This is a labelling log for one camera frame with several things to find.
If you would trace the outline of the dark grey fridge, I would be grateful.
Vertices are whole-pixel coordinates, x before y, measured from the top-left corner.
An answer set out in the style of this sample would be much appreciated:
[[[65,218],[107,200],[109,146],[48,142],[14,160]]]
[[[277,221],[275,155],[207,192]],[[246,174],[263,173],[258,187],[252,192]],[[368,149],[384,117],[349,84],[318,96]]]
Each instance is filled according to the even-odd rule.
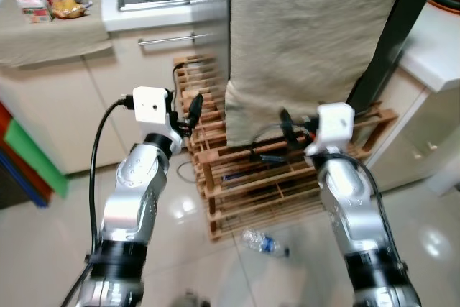
[[[395,66],[400,60],[400,52],[410,35],[427,0],[395,0],[382,30],[371,63],[365,73],[354,84],[354,90],[344,102],[356,113],[365,113],[384,90]],[[224,93],[229,80],[229,22],[230,0],[191,0],[195,30],[209,34],[196,43],[198,51],[216,58],[219,80]]]

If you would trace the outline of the wooden slatted rack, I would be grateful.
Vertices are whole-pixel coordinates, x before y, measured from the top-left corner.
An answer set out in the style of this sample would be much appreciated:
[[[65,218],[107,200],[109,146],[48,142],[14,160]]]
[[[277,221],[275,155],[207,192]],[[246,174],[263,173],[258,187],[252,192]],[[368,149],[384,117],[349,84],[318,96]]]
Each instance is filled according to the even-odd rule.
[[[253,150],[228,145],[215,58],[180,56],[172,64],[182,113],[203,97],[200,123],[185,146],[212,242],[323,210],[318,173],[298,153],[286,153],[282,137],[261,139]]]

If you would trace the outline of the large beige linen cloth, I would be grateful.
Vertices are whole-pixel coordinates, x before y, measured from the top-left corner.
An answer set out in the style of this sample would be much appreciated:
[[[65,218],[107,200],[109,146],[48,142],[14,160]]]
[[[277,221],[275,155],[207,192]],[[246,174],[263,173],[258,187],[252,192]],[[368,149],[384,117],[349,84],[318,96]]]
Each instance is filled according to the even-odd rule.
[[[344,102],[395,0],[230,0],[226,139],[246,146],[280,111]]]

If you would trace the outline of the clear plastic water bottle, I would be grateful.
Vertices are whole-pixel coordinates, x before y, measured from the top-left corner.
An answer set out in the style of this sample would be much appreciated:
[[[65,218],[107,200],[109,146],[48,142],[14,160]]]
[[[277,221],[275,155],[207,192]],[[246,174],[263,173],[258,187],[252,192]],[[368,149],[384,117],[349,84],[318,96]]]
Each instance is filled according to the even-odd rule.
[[[243,245],[250,250],[260,252],[260,254],[270,257],[289,257],[290,249],[282,242],[278,242],[274,237],[255,229],[245,229],[241,234]]]

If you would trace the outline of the small beige counter cloth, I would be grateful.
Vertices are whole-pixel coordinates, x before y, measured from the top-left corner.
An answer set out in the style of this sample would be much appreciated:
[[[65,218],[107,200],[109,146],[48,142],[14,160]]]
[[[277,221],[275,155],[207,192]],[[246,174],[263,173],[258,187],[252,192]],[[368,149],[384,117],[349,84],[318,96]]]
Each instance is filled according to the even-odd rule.
[[[111,47],[101,16],[102,0],[85,17],[28,22],[15,0],[0,1],[0,67],[17,68],[83,56]]]

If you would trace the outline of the green board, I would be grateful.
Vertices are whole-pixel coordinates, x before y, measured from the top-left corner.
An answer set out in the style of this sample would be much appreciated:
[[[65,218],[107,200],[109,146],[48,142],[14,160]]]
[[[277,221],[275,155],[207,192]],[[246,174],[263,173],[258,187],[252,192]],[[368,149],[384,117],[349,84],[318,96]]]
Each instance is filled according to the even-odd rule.
[[[29,133],[16,119],[11,119],[4,133],[4,142],[43,179],[60,198],[68,196],[68,179],[52,160],[37,146]]]

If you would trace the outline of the white counter cabinet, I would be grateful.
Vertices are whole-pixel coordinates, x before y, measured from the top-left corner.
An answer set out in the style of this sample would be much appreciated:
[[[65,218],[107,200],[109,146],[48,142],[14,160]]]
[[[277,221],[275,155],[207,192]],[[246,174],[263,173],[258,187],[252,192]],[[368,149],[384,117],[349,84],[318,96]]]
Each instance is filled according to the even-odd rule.
[[[397,114],[368,160],[384,191],[446,194],[460,178],[459,18],[426,5],[379,97]]]

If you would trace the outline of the blue board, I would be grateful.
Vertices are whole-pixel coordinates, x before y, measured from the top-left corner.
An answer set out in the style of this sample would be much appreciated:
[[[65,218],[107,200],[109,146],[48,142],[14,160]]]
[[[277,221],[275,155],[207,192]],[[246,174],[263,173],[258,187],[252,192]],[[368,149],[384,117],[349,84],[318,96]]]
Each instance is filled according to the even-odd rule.
[[[39,191],[35,189],[35,185],[27,179],[25,173],[19,169],[19,166],[3,150],[0,150],[0,165],[9,172],[13,181],[19,186],[19,189],[22,190],[37,208],[48,208],[47,199],[40,195]]]

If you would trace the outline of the orange plate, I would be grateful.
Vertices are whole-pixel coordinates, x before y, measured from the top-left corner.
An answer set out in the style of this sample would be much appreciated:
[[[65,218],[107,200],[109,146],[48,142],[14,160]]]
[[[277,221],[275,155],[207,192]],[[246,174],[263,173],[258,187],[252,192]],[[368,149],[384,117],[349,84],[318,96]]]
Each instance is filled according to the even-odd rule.
[[[454,0],[428,0],[428,4],[434,7],[450,12],[450,14],[460,15],[460,4],[459,1]]]

